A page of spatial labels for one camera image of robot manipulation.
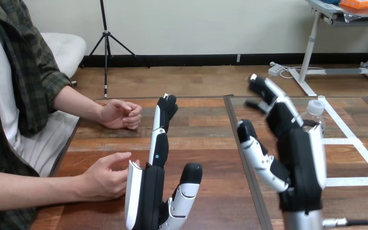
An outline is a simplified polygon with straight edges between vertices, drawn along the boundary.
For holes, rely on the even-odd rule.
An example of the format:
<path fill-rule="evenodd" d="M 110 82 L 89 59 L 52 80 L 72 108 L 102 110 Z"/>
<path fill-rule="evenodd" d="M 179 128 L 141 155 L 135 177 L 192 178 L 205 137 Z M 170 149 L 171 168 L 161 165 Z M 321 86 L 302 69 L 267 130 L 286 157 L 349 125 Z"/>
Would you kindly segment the person's hand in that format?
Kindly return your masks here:
<path fill-rule="evenodd" d="M 123 196 L 127 188 L 128 169 L 114 171 L 112 166 L 130 156 L 131 152 L 118 152 L 102 157 L 83 174 L 76 176 L 73 201 L 105 201 Z"/>
<path fill-rule="evenodd" d="M 117 99 L 110 100 L 100 112 L 100 121 L 110 129 L 135 130 L 141 123 L 142 107 Z"/>

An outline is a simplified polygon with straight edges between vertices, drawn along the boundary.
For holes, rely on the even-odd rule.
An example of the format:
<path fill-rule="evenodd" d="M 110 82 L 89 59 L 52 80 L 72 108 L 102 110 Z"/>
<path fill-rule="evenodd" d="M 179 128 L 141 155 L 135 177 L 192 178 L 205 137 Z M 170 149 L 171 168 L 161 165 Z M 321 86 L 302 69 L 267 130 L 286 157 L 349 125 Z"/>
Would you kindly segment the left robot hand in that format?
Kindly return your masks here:
<path fill-rule="evenodd" d="M 128 230 L 179 230 L 192 209 L 203 177 L 200 163 L 187 163 L 172 196 L 163 200 L 164 166 L 169 153 L 167 132 L 177 110 L 175 95 L 166 93 L 159 98 L 149 159 L 144 168 L 129 161 L 125 196 L 125 226 Z"/>

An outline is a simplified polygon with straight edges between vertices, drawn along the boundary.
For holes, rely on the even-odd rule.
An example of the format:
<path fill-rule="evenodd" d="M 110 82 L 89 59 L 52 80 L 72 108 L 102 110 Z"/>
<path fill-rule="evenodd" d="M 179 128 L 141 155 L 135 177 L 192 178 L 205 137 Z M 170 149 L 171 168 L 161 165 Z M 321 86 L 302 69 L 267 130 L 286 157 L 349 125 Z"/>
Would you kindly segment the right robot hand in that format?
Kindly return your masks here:
<path fill-rule="evenodd" d="M 249 89 L 262 97 L 248 105 L 265 114 L 277 139 L 275 157 L 260 142 L 251 121 L 240 120 L 237 134 L 248 166 L 278 193 L 282 211 L 308 215 L 322 209 L 327 173 L 321 126 L 305 131 L 291 99 L 270 79 L 252 74 L 248 82 Z"/>

